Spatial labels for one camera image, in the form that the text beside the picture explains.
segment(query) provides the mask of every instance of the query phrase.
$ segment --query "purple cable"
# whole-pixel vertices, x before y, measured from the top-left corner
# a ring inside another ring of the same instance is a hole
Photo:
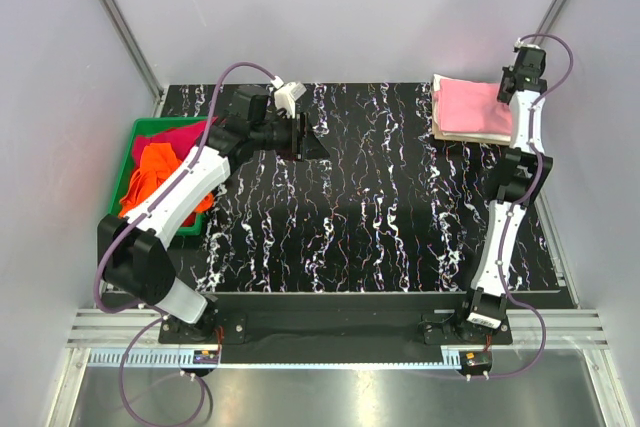
[[[565,80],[567,80],[567,78],[571,74],[571,71],[573,70],[573,52],[571,51],[571,48],[569,47],[569,45],[564,40],[562,40],[560,37],[557,37],[557,36],[552,35],[552,34],[525,35],[520,40],[526,40],[526,39],[530,39],[532,37],[546,37],[546,38],[549,38],[549,39],[553,39],[553,40],[559,42],[565,48],[565,50],[567,51],[567,54],[569,55],[569,67],[567,68],[566,73],[562,76],[562,78],[553,87],[551,87],[546,92],[540,94],[540,96],[538,96],[538,98],[533,101],[533,103],[531,105],[532,105],[532,107],[534,107],[542,99],[544,99],[547,95],[549,95],[551,92],[553,92],[558,87],[560,87],[564,83]],[[532,109],[531,113],[529,114],[529,139],[533,138],[534,113],[535,113],[535,110]],[[531,182],[531,185],[529,186],[527,191],[524,193],[524,195],[520,199],[516,200],[513,203],[513,205],[511,206],[511,208],[509,209],[509,213],[510,214],[513,214],[513,211],[514,211],[516,205],[521,205],[524,202],[526,202],[527,200],[529,200],[529,198],[533,194],[533,191],[536,189],[536,187],[538,186],[538,183],[540,182],[540,177],[542,177],[542,164],[543,164],[543,160],[544,159],[542,158],[542,154],[535,147],[535,145],[530,144],[530,147],[531,147],[531,150],[533,150],[533,152],[536,154],[536,159],[537,159],[536,173],[535,173],[535,175],[533,177],[533,181]],[[506,222],[504,224],[504,229],[502,230],[502,235],[500,236],[500,243],[498,244],[498,259],[502,259],[502,252],[504,250],[504,243],[505,243],[505,240],[506,240],[506,237],[507,237],[507,230],[509,229],[509,224],[510,223],[511,223],[511,216],[508,216],[507,220],[506,220]],[[509,286],[507,285],[507,281],[504,278],[504,271],[502,270],[502,264],[498,264],[498,271],[499,271],[499,275],[500,275],[500,282],[502,283],[502,287],[504,288],[505,296],[507,297],[507,299],[509,299],[509,302],[511,302],[513,305],[515,305],[517,307],[521,307],[521,308],[530,310],[533,313],[533,315],[535,315],[538,318],[538,320],[540,321],[540,328],[542,329],[542,339],[540,341],[540,347],[538,348],[538,351],[536,352],[536,355],[535,355],[535,357],[533,358],[533,360],[531,362],[529,362],[527,365],[525,365],[524,367],[522,367],[522,368],[520,368],[518,370],[514,370],[513,372],[509,372],[507,374],[496,374],[496,375],[492,375],[491,376],[492,379],[510,379],[510,378],[516,377],[516,376],[518,376],[520,374],[523,374],[523,373],[527,372],[534,365],[536,365],[538,363],[538,361],[542,357],[542,353],[544,352],[544,348],[545,348],[545,346],[547,344],[547,326],[546,326],[546,324],[544,322],[544,318],[542,317],[540,312],[538,312],[538,310],[535,307],[533,307],[530,304],[527,304],[526,302],[521,302],[519,300],[516,300],[513,297],[513,294],[509,291]]]
[[[254,69],[257,69],[257,70],[263,72],[264,74],[266,74],[269,77],[269,79],[271,79],[271,80],[274,80],[276,78],[275,75],[273,75],[267,69],[265,69],[264,67],[262,67],[262,66],[260,66],[258,64],[254,64],[253,62],[237,62],[237,63],[229,66],[222,73],[222,75],[218,79],[218,82],[216,83],[215,89],[213,90],[213,96],[211,97],[211,102],[209,103],[209,113],[207,115],[207,123],[205,125],[204,133],[202,135],[202,138],[200,139],[200,144],[198,145],[198,150],[196,152],[196,155],[194,156],[194,158],[191,161],[191,163],[188,165],[189,169],[192,169],[197,164],[198,159],[200,158],[200,155],[202,154],[202,151],[204,150],[204,147],[206,145],[207,138],[209,136],[209,130],[211,129],[211,122],[213,120],[213,114],[214,114],[214,111],[215,111],[216,101],[218,100],[218,94],[220,93],[220,89],[222,88],[222,84],[223,84],[224,80],[227,78],[227,76],[233,70],[237,69],[238,67],[253,67]],[[110,307],[107,307],[104,304],[104,302],[102,301],[102,297],[100,295],[100,281],[102,280],[102,276],[104,274],[104,270],[105,270],[105,268],[107,266],[107,262],[109,262],[109,259],[111,258],[111,256],[115,252],[115,250],[118,248],[118,246],[122,243],[122,241],[131,233],[131,231],[133,229],[136,228],[136,226],[138,226],[138,224],[140,224],[140,222],[142,222],[148,215],[151,214],[151,212],[153,212],[153,210],[156,209],[156,207],[158,207],[158,205],[169,195],[169,193],[182,181],[182,179],[184,179],[184,177],[187,175],[187,173],[188,173],[187,169],[185,169],[182,172],[180,172],[180,174],[171,182],[171,184],[167,187],[167,189],[164,192],[162,192],[158,196],[158,198],[149,205],[149,208],[147,209],[147,213],[140,214],[135,220],[131,221],[123,229],[122,232],[120,232],[120,234],[113,240],[111,245],[109,245],[109,247],[105,251],[104,255],[100,259],[100,262],[98,263],[98,269],[97,269],[97,272],[96,272],[96,276],[95,276],[95,279],[94,279],[94,282],[93,282],[93,298],[95,300],[96,306],[102,312],[105,312],[105,313],[108,313],[108,314],[117,314],[118,312],[122,312],[123,310],[130,309],[132,307],[136,307],[139,304],[139,300],[136,299],[136,300],[133,300],[133,301],[127,303],[126,305],[123,305],[123,306],[121,306],[119,308],[116,308],[116,309],[112,309]],[[152,308],[155,311],[157,311],[161,316],[165,314],[165,312],[163,312],[162,310],[160,310],[158,308],[155,308],[155,307],[152,307]],[[134,410],[131,407],[130,402],[127,400],[126,394],[124,392],[124,363],[125,363],[125,361],[127,359],[127,356],[129,355],[129,352],[133,348],[133,345],[138,341],[138,339],[140,339],[140,337],[147,330],[149,330],[151,327],[153,327],[154,325],[158,324],[161,321],[162,321],[162,317],[160,317],[159,319],[154,320],[148,326],[146,326],[144,329],[142,329],[140,332],[138,332],[138,334],[133,338],[133,340],[131,341],[131,343],[129,344],[127,349],[125,350],[124,355],[122,356],[122,361],[120,362],[120,368],[119,368],[119,372],[118,372],[118,379],[119,379],[119,384],[120,384],[120,398],[122,399],[122,405],[124,406],[125,410],[129,413],[129,415],[131,415],[131,417],[133,417],[136,421],[140,422],[142,425],[146,425],[148,427],[163,427],[163,426],[159,426],[158,424],[152,424],[150,422],[147,422],[144,419],[142,419],[141,417],[139,417],[134,412]],[[200,377],[196,377],[196,379],[198,380],[198,383],[200,384],[200,387],[201,387],[201,390],[202,390],[202,395],[200,397],[200,403],[198,404],[198,407],[196,408],[196,410],[193,413],[193,415],[191,417],[189,417],[186,421],[184,421],[184,422],[182,422],[180,424],[176,424],[175,426],[169,426],[169,427],[187,426],[191,422],[193,422],[193,420],[200,414],[200,411],[202,410],[202,407],[204,405],[205,392],[208,391],[208,386],[204,383],[204,381]]]

